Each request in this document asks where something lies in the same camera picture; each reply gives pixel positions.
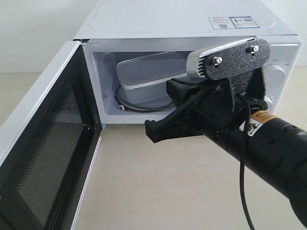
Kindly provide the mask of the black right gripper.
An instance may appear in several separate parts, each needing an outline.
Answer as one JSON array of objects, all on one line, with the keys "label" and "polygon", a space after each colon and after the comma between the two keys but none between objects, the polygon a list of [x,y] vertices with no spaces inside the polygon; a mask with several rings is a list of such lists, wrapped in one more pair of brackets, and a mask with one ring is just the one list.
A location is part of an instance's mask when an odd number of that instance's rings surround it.
[{"label": "black right gripper", "polygon": [[200,135],[226,141],[235,122],[242,119],[242,102],[228,81],[197,84],[171,79],[166,92],[177,109],[159,121],[145,121],[145,133],[153,143]]}]

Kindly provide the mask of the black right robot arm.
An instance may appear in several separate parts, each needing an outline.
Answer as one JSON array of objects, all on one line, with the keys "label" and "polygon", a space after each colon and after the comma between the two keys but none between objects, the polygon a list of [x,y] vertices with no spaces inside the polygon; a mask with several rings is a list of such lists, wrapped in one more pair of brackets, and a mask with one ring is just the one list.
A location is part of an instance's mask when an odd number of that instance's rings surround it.
[{"label": "black right robot arm", "polygon": [[236,158],[242,208],[254,229],[245,195],[245,169],[251,169],[290,202],[298,220],[307,223],[307,133],[264,109],[264,101],[237,94],[234,110],[224,102],[224,82],[167,82],[177,106],[172,114],[175,138],[204,135]]}]

